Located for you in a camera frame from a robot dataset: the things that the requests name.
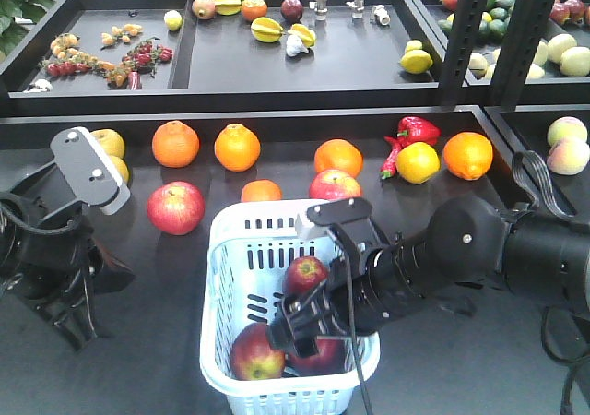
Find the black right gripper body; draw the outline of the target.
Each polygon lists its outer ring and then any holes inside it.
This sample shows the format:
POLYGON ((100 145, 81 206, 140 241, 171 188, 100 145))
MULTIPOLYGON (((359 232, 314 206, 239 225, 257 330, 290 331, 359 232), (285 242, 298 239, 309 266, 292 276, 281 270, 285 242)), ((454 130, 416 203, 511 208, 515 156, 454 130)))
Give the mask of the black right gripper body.
POLYGON ((428 306, 433 294, 428 267, 425 238, 418 234, 372 251, 365 272, 355 279, 340 285, 325 281, 301 297, 286 297, 279 314, 317 317, 318 338, 369 336, 428 306))

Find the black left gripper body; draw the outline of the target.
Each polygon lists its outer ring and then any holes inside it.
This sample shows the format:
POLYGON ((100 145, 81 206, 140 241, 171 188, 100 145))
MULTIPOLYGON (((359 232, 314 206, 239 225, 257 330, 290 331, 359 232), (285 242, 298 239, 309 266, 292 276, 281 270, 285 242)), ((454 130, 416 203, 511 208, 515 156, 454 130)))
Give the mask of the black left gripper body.
POLYGON ((122 291, 133 279, 96 238, 56 163, 2 192, 1 292, 15 295, 52 329, 61 312, 78 311, 98 338, 110 337, 98 322, 95 299, 122 291))

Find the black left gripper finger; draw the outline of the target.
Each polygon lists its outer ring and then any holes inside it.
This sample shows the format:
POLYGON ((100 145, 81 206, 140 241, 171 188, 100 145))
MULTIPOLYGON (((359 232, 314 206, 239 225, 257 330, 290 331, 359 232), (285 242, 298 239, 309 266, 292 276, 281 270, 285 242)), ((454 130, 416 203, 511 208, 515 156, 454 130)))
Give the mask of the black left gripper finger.
POLYGON ((91 341, 99 337, 88 319, 78 311, 61 312, 54 319, 54 329, 74 351, 83 350, 91 341))

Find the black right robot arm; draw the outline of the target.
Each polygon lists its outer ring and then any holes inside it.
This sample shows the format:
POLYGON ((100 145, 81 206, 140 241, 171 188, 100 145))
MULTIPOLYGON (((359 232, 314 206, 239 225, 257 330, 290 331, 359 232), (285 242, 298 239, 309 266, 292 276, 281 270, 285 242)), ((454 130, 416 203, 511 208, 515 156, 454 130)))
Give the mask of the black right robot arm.
POLYGON ((409 238, 388 239, 360 197, 311 206, 305 218, 339 253, 327 280, 285 296, 267 330, 275 349, 309 357, 318 338, 369 336, 448 286, 484 280, 589 315, 589 230, 568 218, 499 210, 477 196, 445 202, 409 238))

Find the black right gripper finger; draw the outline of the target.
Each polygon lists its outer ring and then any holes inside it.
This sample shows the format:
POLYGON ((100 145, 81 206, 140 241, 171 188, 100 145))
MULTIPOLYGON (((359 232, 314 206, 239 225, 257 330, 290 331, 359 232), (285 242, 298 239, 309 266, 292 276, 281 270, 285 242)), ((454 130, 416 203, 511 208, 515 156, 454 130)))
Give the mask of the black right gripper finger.
POLYGON ((316 340, 322 329, 317 317, 277 314, 266 333, 273 349, 300 358, 309 358, 319 352, 316 340))

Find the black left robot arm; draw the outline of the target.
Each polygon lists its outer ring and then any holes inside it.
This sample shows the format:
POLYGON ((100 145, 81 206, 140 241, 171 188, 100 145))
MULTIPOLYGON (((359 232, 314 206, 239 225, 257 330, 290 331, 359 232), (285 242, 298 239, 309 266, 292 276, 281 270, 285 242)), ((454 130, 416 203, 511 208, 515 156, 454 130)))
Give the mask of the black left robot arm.
POLYGON ((98 321, 96 298, 134 278, 96 238, 56 164, 2 192, 1 292, 17 297, 74 350, 112 336, 98 321))

